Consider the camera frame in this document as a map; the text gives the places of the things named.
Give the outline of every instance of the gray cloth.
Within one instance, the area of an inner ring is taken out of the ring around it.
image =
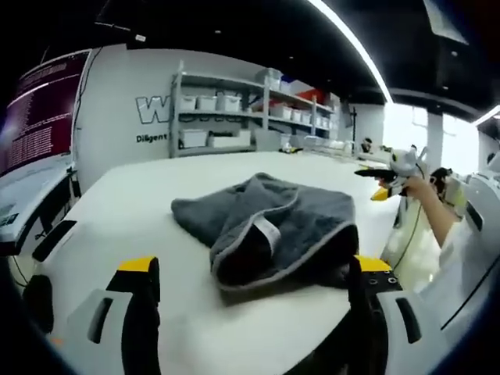
[[[175,199],[172,213],[181,227],[211,248],[212,275],[226,291],[290,275],[329,284],[331,274],[358,250],[350,195],[264,173],[199,199]],[[274,246],[256,226],[263,217],[279,231]]]

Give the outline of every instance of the ceiling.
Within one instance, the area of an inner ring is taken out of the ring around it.
[[[423,0],[324,1],[365,46],[387,86],[394,89],[396,102],[469,120],[500,102],[500,59],[496,41],[490,39],[498,31],[484,27],[495,25],[495,18],[488,23],[478,16],[488,13],[488,8],[472,8],[465,0],[439,2],[462,26],[460,31],[470,42],[465,45],[432,32]],[[486,2],[476,1],[483,7]],[[44,54],[50,59],[77,49],[127,42],[129,48],[228,55],[278,68],[351,102],[384,102],[356,50],[305,0],[87,0],[77,4],[48,0],[36,6],[20,9],[25,29],[7,41],[16,51],[7,77],[11,85]],[[146,36],[146,42],[136,42],[135,34]],[[482,130],[498,137],[495,122]]]

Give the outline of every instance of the led light strip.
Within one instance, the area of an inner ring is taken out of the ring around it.
[[[488,121],[490,118],[492,118],[494,115],[497,113],[500,113],[500,105],[497,105],[494,107],[490,112],[486,113],[484,116],[480,117],[476,121],[474,121],[472,124],[477,127],[478,125],[481,125],[484,121]]]
[[[341,20],[339,16],[324,2],[321,0],[307,0],[311,5],[313,5],[316,9],[318,9],[323,15],[325,15],[342,33],[343,35],[351,42],[352,46],[356,49],[356,51],[361,56],[362,60],[365,62],[366,66],[375,78],[375,81],[378,83],[378,86],[382,90],[384,94],[385,100],[387,103],[394,103],[392,100],[391,94],[389,93],[388,87],[382,78],[382,75],[378,71],[375,63],[373,62],[368,52],[365,50],[359,39],[354,35],[354,33],[349,29],[349,27]]]

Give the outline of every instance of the dark red poster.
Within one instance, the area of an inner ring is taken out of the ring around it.
[[[73,109],[88,52],[45,64],[18,83],[0,133],[0,176],[53,155],[69,153]]]

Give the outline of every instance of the person's arm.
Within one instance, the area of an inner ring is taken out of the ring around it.
[[[452,229],[452,225],[458,222],[459,219],[446,209],[434,189],[424,179],[410,177],[405,187],[409,196],[413,196],[420,201],[429,220],[430,228],[434,232],[439,246],[442,247],[448,232]]]

